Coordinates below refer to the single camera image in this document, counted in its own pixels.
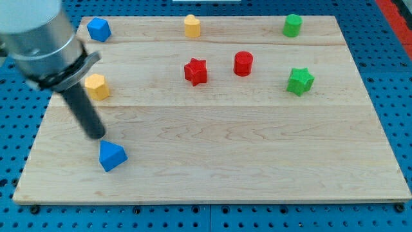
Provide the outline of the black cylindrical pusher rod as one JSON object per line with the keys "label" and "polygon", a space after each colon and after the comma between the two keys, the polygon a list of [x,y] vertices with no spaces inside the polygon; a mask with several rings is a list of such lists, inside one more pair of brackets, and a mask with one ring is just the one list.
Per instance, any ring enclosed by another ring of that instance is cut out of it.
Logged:
{"label": "black cylindrical pusher rod", "polygon": [[61,92],[61,95],[90,139],[100,139],[106,134],[98,113],[79,82]]}

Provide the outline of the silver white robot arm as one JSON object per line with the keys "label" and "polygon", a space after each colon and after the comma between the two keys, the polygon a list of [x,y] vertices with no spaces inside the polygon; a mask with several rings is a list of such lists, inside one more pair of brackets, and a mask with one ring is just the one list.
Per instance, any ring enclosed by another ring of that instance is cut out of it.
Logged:
{"label": "silver white robot arm", "polygon": [[1,44],[31,83],[61,94],[89,138],[105,135],[80,83],[100,55],[77,39],[61,1],[2,0]]}

